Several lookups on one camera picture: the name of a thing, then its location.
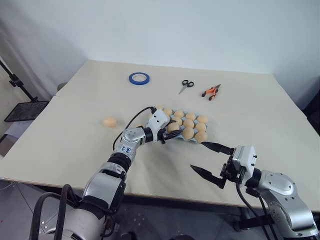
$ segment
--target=blue tape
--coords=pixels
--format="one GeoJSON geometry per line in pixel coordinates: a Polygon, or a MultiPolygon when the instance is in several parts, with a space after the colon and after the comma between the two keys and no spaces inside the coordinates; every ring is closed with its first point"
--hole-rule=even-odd
{"type": "Polygon", "coordinates": [[[134,72],[134,73],[130,74],[129,81],[130,81],[130,83],[135,84],[135,85],[145,85],[150,81],[150,77],[149,77],[148,74],[146,74],[144,72],[134,72]],[[145,80],[144,81],[135,81],[133,79],[134,75],[144,75],[145,76],[145,80]]]}

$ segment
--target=table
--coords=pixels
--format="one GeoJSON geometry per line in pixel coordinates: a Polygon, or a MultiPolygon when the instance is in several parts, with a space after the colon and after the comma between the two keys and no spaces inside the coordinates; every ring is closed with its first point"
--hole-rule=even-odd
{"type": "MultiPolygon", "coordinates": [[[[145,66],[88,60],[50,101],[0,162],[4,179],[84,188],[108,160],[115,137],[142,108],[152,105],[208,115],[208,141],[229,147],[252,144],[256,167],[290,176],[300,197],[320,211],[320,138],[270,74],[145,66]],[[150,83],[136,86],[129,74],[145,72],[150,83]],[[195,86],[178,95],[183,79],[195,86]],[[214,101],[200,97],[221,83],[214,101]],[[114,116],[115,128],[102,119],[114,116]]],[[[149,113],[132,124],[144,125],[149,113]]],[[[126,193],[201,203],[244,206],[228,182],[221,190],[190,164],[219,175],[228,156],[199,144],[172,139],[141,146],[132,163],[126,193]]],[[[246,195],[259,207],[258,200],[246,195]]]]}

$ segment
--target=roll of tape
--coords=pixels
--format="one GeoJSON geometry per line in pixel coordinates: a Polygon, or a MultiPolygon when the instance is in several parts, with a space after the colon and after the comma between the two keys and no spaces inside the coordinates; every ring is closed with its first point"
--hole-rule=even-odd
{"type": "Polygon", "coordinates": [[[130,83],[135,84],[135,85],[145,85],[150,81],[150,77],[149,77],[148,74],[146,74],[144,72],[134,72],[134,73],[130,74],[129,81],[130,81],[130,83]],[[138,77],[138,76],[145,77],[145,80],[143,80],[143,81],[135,81],[134,78],[138,77]]]}

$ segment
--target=egg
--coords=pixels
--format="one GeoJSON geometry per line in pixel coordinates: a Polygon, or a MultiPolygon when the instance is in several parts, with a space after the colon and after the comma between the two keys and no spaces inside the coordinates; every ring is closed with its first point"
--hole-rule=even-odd
{"type": "Polygon", "coordinates": [[[207,130],[207,126],[203,122],[198,122],[195,125],[195,129],[197,129],[199,132],[205,132],[207,130]]]}
{"type": "Polygon", "coordinates": [[[172,131],[175,131],[175,130],[179,130],[180,129],[180,126],[178,123],[176,122],[172,122],[168,125],[168,127],[166,128],[167,132],[168,133],[171,133],[172,131]]]}
{"type": "Polygon", "coordinates": [[[114,128],[117,125],[117,119],[113,116],[105,117],[102,124],[108,128],[114,128]]]}
{"type": "Polygon", "coordinates": [[[193,112],[188,112],[186,115],[185,115],[185,118],[186,119],[190,119],[190,120],[195,120],[196,119],[196,115],[193,113],[193,112]]]}
{"type": "Polygon", "coordinates": [[[194,124],[194,121],[192,121],[190,119],[186,119],[183,122],[183,126],[185,126],[186,128],[187,127],[194,128],[195,124],[194,124]]]}
{"type": "Polygon", "coordinates": [[[175,111],[174,115],[178,118],[183,118],[185,113],[184,111],[179,110],[179,111],[175,111]]]}
{"type": "Polygon", "coordinates": [[[208,122],[208,118],[205,115],[200,115],[196,118],[199,122],[206,124],[208,122]]]}
{"type": "Polygon", "coordinates": [[[180,117],[174,116],[174,117],[172,118],[172,120],[175,120],[175,122],[176,122],[177,124],[179,124],[179,126],[182,125],[182,120],[181,120],[180,117]]]}
{"type": "Polygon", "coordinates": [[[208,139],[208,134],[205,131],[199,131],[195,134],[194,138],[198,143],[202,143],[208,139]]]}
{"type": "Polygon", "coordinates": [[[182,136],[186,139],[186,140],[190,140],[194,137],[194,129],[192,127],[186,127],[185,129],[183,129],[182,131],[182,136]]]}
{"type": "Polygon", "coordinates": [[[171,108],[165,108],[163,109],[164,113],[167,114],[168,116],[172,115],[172,110],[171,108]]]}

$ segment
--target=scissor handle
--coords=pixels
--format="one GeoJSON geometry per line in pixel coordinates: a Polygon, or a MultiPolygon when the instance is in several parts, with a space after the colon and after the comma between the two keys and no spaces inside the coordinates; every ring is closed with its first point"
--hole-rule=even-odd
{"type": "Polygon", "coordinates": [[[191,88],[195,85],[195,83],[193,81],[189,81],[189,80],[183,80],[182,81],[182,85],[186,85],[188,88],[191,88]]]}

